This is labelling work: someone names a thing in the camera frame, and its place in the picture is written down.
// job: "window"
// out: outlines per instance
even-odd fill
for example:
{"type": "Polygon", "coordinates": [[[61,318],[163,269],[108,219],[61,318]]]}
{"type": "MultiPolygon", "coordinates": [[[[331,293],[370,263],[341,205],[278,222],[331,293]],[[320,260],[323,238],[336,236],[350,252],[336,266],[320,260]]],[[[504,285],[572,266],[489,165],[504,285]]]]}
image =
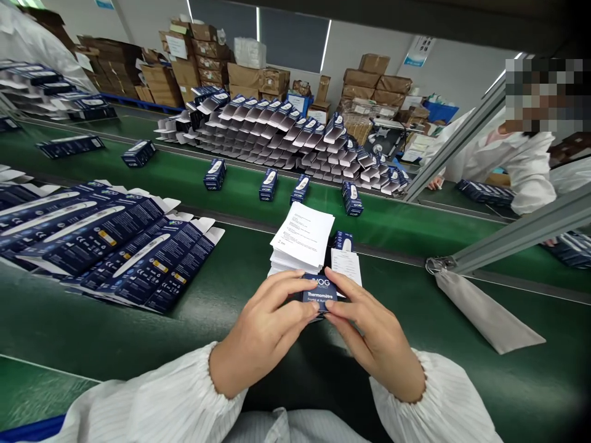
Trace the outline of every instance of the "window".
{"type": "Polygon", "coordinates": [[[223,28],[228,46],[234,50],[235,37],[257,38],[257,8],[219,0],[189,0],[191,17],[223,28]]]}
{"type": "Polygon", "coordinates": [[[267,45],[267,63],[319,73],[329,20],[282,10],[260,8],[260,41],[267,45]]]}

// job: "blue bin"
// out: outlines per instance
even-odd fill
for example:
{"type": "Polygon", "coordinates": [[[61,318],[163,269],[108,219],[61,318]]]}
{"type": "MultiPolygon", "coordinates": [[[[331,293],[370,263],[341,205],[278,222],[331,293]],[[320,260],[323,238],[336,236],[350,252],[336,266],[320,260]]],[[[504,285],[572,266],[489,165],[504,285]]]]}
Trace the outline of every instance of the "blue bin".
{"type": "Polygon", "coordinates": [[[53,437],[61,430],[65,418],[65,415],[59,415],[54,418],[48,418],[19,428],[0,432],[0,443],[43,441],[53,437]]]}
{"type": "Polygon", "coordinates": [[[445,124],[449,124],[450,120],[460,109],[457,106],[440,105],[439,103],[431,102],[425,102],[423,106],[429,110],[428,120],[431,123],[437,120],[443,120],[445,124]]]}

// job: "stack of paper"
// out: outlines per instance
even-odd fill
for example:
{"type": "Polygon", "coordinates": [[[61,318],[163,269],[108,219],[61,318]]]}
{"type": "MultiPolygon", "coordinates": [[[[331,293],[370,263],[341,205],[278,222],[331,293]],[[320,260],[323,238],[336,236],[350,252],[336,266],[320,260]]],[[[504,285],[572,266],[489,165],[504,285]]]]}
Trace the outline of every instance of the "stack of paper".
{"type": "Polygon", "coordinates": [[[318,274],[324,266],[324,256],[334,217],[294,202],[287,218],[271,241],[271,270],[269,275],[290,269],[303,269],[318,274]]]}

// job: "blue pallet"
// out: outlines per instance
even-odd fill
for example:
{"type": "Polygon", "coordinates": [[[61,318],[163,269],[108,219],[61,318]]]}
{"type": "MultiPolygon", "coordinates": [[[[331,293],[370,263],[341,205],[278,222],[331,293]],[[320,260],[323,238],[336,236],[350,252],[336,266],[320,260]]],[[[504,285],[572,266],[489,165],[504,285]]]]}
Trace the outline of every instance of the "blue pallet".
{"type": "Polygon", "coordinates": [[[145,110],[149,110],[150,108],[156,108],[156,109],[162,110],[162,112],[164,114],[178,114],[178,113],[185,110],[185,108],[173,108],[171,106],[159,105],[157,103],[143,102],[141,100],[136,100],[134,98],[120,97],[119,95],[106,94],[104,92],[101,92],[101,95],[103,97],[109,98],[111,100],[117,100],[122,105],[128,105],[130,103],[133,103],[134,105],[137,105],[141,109],[145,109],[145,110]]]}
{"type": "Polygon", "coordinates": [[[65,415],[59,415],[54,418],[48,418],[19,428],[0,432],[0,443],[43,441],[53,437],[61,430],[65,417],[65,415]]]}

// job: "worker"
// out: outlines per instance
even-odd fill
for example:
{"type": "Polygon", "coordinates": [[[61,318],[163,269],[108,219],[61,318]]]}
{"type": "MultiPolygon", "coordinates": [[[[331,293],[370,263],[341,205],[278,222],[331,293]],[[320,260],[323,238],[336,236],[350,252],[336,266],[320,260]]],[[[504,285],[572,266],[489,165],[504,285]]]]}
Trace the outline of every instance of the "worker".
{"type": "MultiPolygon", "coordinates": [[[[427,148],[421,166],[431,161],[472,111],[441,131],[427,148]]],[[[503,108],[446,164],[428,188],[441,189],[444,178],[456,183],[463,178],[484,182],[494,169],[502,167],[509,173],[511,189],[515,192],[511,208],[518,215],[531,214],[556,199],[549,180],[550,155],[547,152],[552,140],[551,132],[509,132],[503,108]]]]}
{"type": "Polygon", "coordinates": [[[10,0],[0,0],[0,60],[40,63],[63,75],[80,90],[97,89],[63,43],[10,0]]]}
{"type": "MultiPolygon", "coordinates": [[[[327,301],[326,319],[370,374],[376,410],[392,441],[501,441],[461,367],[411,349],[394,314],[346,276],[325,270],[351,301],[327,301]]],[[[303,275],[285,271],[265,280],[222,342],[127,382],[107,381],[88,390],[48,441],[366,442],[327,410],[241,413],[248,388],[273,370],[318,315],[315,301],[284,304],[289,294],[316,287],[303,275]]]]}

